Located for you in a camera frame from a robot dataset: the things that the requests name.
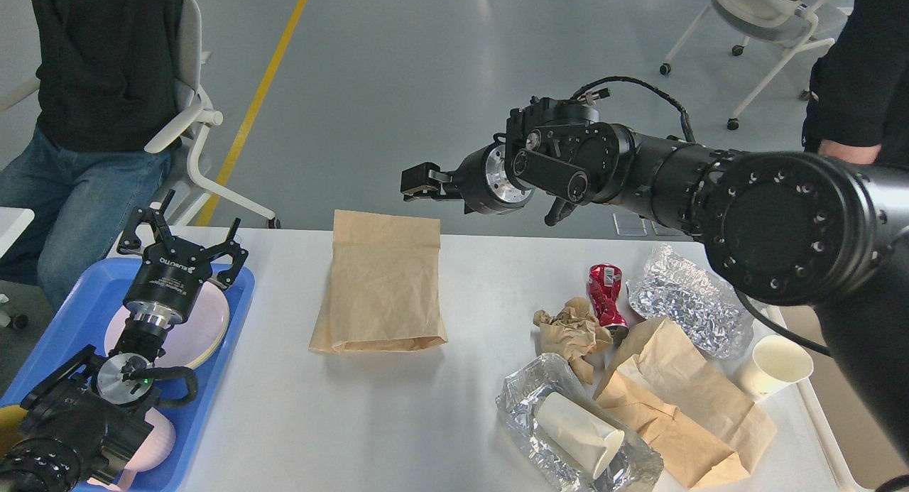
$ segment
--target human hand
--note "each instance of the human hand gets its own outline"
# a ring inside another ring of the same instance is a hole
[[[832,156],[852,162],[853,164],[873,164],[877,153],[881,152],[881,145],[876,146],[847,146],[827,139],[821,141],[817,149],[818,155]]]

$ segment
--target crumpled paper bag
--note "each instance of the crumpled paper bag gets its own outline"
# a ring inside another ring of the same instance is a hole
[[[541,309],[533,313],[533,324],[540,327],[540,351],[565,357],[581,382],[593,384],[594,367],[582,357],[606,349],[613,344],[613,337],[600,327],[590,301],[572,298],[555,317]]]
[[[632,329],[594,399],[662,454],[686,488],[748,478],[776,435],[769,415],[668,317]]]

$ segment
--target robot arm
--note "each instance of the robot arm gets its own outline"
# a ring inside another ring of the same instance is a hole
[[[178,408],[195,399],[195,372],[184,366],[155,367],[174,324],[188,320],[205,281],[227,289],[246,261],[234,240],[239,219],[223,243],[202,247],[173,236],[160,208],[136,208],[118,243],[120,253],[137,253],[142,265],[124,298],[130,315],[109,356],[86,346],[22,400],[23,440],[0,454],[0,492],[66,492],[94,478],[108,485],[152,431],[146,412]],[[145,249],[136,235],[149,224],[155,242]],[[212,262],[231,256],[230,268],[213,274]],[[182,398],[160,398],[158,380],[182,379]]]
[[[533,98],[504,139],[451,172],[403,171],[401,192],[503,214],[540,189],[555,197],[550,226],[615,204],[690,234],[749,297],[815,307],[832,356],[909,460],[909,172],[715,150],[598,119],[577,97]]]

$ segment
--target crumpled aluminum foil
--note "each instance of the crumpled aluminum foil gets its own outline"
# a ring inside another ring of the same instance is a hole
[[[643,274],[629,279],[628,303],[642,317],[672,318],[698,349],[717,359],[744,355],[754,337],[753,317],[723,279],[659,245]]]
[[[535,405],[551,392],[559,392],[603,421],[626,433],[616,458],[597,480],[572,466],[569,457],[536,425]],[[543,354],[521,370],[507,376],[496,396],[499,418],[514,444],[537,466],[546,479],[562,492],[649,492],[663,472],[663,458],[634,430],[614,420],[584,390],[568,361],[557,354]]]

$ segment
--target paper cup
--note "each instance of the paper cup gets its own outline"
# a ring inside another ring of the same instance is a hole
[[[624,441],[624,431],[558,393],[543,399],[536,423],[593,479],[606,470]]]
[[[815,362],[798,343],[782,336],[764,337],[736,370],[734,382],[755,401],[808,378]]]

